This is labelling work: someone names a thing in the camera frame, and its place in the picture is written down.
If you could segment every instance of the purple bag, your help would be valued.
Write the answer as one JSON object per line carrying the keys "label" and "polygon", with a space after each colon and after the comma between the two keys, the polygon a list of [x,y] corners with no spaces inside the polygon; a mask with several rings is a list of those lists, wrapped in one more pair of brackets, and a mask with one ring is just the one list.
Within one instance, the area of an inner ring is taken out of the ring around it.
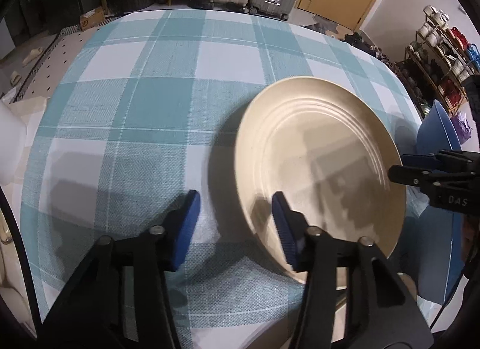
{"label": "purple bag", "polygon": [[457,112],[455,116],[451,118],[453,127],[458,135],[458,140],[460,144],[464,144],[467,140],[472,137],[472,128],[469,125],[467,116],[462,112]]}

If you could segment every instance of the tablecloth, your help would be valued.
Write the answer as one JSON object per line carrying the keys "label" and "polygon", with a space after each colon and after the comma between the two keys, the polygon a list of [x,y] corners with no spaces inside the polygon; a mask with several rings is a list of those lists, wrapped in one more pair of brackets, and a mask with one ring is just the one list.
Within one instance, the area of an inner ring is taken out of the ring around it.
{"label": "tablecloth", "polygon": [[[136,235],[197,189],[186,261],[167,277],[182,347],[279,347],[303,288],[244,224],[233,153],[248,103],[298,75],[356,94],[400,152],[414,150],[421,120],[400,81],[336,39],[210,10],[138,12],[99,28],[56,88],[25,173],[20,228],[42,318],[98,236]],[[407,211],[416,198],[409,190]]]}

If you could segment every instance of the plate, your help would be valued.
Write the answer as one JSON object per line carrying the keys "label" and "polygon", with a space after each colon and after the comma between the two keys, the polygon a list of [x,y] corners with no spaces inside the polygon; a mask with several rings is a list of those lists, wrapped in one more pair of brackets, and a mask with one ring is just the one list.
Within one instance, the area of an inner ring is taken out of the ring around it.
{"label": "plate", "polygon": [[[389,256],[406,209],[406,187],[388,180],[401,164],[375,113],[333,82],[291,77],[265,88],[247,108],[235,144],[235,179],[247,224],[267,252],[299,282],[287,264],[271,199],[285,194],[291,208],[334,238],[369,236]],[[346,272],[337,272],[345,288]]]}

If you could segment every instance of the table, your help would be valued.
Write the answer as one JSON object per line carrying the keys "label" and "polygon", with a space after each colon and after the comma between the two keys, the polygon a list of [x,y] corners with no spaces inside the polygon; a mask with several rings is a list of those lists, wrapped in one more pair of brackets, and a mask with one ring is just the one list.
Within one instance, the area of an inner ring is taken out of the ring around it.
{"label": "table", "polygon": [[[233,153],[248,103],[298,75],[352,91],[401,153],[414,151],[421,120],[405,88],[336,39],[205,10],[138,12],[99,28],[56,88],[25,173],[20,229],[42,318],[98,236],[138,234],[193,188],[198,224],[186,262],[167,277],[182,347],[280,347],[303,288],[244,224]],[[408,215],[417,198],[409,189]]]}

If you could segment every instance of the plate rim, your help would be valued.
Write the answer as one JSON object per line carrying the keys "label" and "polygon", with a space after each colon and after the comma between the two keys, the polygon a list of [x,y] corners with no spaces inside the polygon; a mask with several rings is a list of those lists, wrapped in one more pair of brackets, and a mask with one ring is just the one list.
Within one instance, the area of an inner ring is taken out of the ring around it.
{"label": "plate rim", "polygon": [[[357,96],[355,93],[352,93],[350,90],[348,90],[347,88],[344,88],[343,86],[337,84],[336,82],[333,82],[333,81],[330,81],[330,80],[325,80],[323,78],[319,78],[319,77],[313,77],[313,76],[293,76],[293,77],[286,77],[286,78],[282,78],[281,80],[278,80],[278,81],[275,81],[273,83],[271,83],[270,85],[268,86],[265,86],[262,91],[260,93],[258,93],[254,99],[252,101],[250,101],[250,103],[248,104],[247,106],[247,109],[245,110],[244,114],[242,115],[242,118],[241,118],[241,121],[240,121],[240,125],[238,126],[238,130],[237,130],[237,135],[235,137],[235,147],[234,147],[234,156],[233,156],[233,169],[234,169],[234,174],[235,174],[235,188],[236,188],[236,191],[237,191],[237,198],[238,198],[238,201],[240,203],[240,206],[241,206],[241,210],[242,210],[242,213],[243,213],[243,218],[245,220],[245,222],[247,223],[247,226],[250,230],[250,232],[252,233],[253,237],[256,239],[256,241],[259,243],[260,245],[260,248],[262,249],[262,251],[269,256],[270,260],[272,260],[276,265],[277,267],[284,272],[284,274],[286,274],[287,276],[291,277],[292,279],[294,279],[295,281],[301,283],[301,284],[305,284],[305,280],[302,280],[298,277],[298,275],[295,275],[296,272],[294,271],[291,271],[291,270],[288,270],[286,269],[279,261],[277,261],[277,259],[271,254],[269,253],[269,251],[267,250],[267,248],[265,247],[265,245],[263,245],[263,242],[260,240],[260,237],[258,236],[256,230],[255,230],[255,227],[253,225],[253,221],[251,220],[251,217],[250,217],[250,214],[248,213],[248,210],[246,209],[245,207],[245,204],[242,202],[242,199],[240,198],[240,193],[239,193],[239,185],[238,185],[238,177],[237,177],[237,174],[238,174],[238,170],[237,170],[237,166],[238,166],[238,142],[239,142],[239,139],[241,138],[241,136],[245,133],[243,132],[244,129],[245,129],[245,123],[243,123],[244,119],[246,116],[248,116],[248,114],[251,112],[251,109],[255,106],[256,102],[258,102],[259,98],[261,98],[263,95],[265,95],[265,93],[271,89],[273,86],[277,85],[277,84],[280,84],[281,82],[285,82],[285,81],[289,81],[289,80],[296,80],[296,79],[309,79],[309,80],[316,80],[316,81],[323,81],[323,82],[328,82],[329,84],[333,84],[337,87],[339,87],[340,89],[348,92],[349,94],[351,94],[352,96],[354,96],[357,100],[360,101],[361,104],[363,104],[364,106],[366,106],[366,108],[368,108],[368,110],[370,111],[370,113],[372,115],[374,115],[374,117],[376,118],[376,120],[380,123],[380,125],[383,127],[383,129],[386,131],[388,137],[390,138],[390,142],[392,143],[393,147],[394,147],[394,152],[397,154],[397,157],[398,157],[398,161],[400,164],[402,164],[402,159],[401,159],[401,156],[400,156],[400,152],[398,151],[398,148],[397,148],[397,145],[395,144],[393,138],[391,137],[390,135],[390,132],[387,130],[386,126],[383,124],[383,121],[380,119],[380,117],[378,117],[378,115],[375,113],[375,111],[371,108],[371,106],[369,106],[365,101],[363,101],[361,98],[359,98],[359,96]],[[404,193],[402,193],[402,196],[403,196],[403,200],[404,200],[404,209],[402,210],[403,211],[403,221],[405,221],[405,214],[407,212],[407,187],[404,187]],[[390,252],[390,255],[393,253],[393,251],[395,250],[397,244],[398,244],[398,240],[399,240],[399,237],[397,238],[397,240],[395,241],[395,245],[394,247],[392,248],[392,251]]]}

